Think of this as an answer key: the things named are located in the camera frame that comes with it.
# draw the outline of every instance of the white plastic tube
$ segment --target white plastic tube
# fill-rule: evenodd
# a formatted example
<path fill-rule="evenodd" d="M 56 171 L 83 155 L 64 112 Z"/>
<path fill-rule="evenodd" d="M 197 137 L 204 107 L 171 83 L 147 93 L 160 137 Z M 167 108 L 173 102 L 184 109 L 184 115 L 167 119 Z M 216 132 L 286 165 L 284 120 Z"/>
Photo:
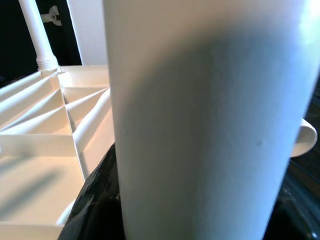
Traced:
<path fill-rule="evenodd" d="M 127 240 L 260 240 L 320 63 L 318 0 L 106 1 Z"/>
<path fill-rule="evenodd" d="M 36 0 L 19 0 L 19 3 L 36 52 L 39 71 L 57 69 L 58 61 L 50 47 Z"/>

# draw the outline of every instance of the white plastic tray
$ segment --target white plastic tray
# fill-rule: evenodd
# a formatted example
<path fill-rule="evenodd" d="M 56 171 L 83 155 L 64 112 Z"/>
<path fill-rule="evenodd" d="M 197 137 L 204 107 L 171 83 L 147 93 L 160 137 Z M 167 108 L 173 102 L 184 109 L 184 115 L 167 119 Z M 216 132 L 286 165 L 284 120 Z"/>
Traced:
<path fill-rule="evenodd" d="M 105 65 L 0 89 L 0 222 L 55 225 L 113 142 Z"/>

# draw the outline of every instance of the white pipe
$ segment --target white pipe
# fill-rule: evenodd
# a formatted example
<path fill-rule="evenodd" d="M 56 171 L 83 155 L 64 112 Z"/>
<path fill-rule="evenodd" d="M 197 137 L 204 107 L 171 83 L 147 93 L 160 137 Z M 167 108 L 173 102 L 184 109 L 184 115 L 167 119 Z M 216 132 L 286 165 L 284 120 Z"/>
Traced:
<path fill-rule="evenodd" d="M 262 239 L 318 73 L 319 0 L 105 4 L 126 239 Z"/>
<path fill-rule="evenodd" d="M 39 71 L 57 69 L 58 61 L 51 50 L 36 0 L 19 0 L 19 3 L 36 52 Z"/>

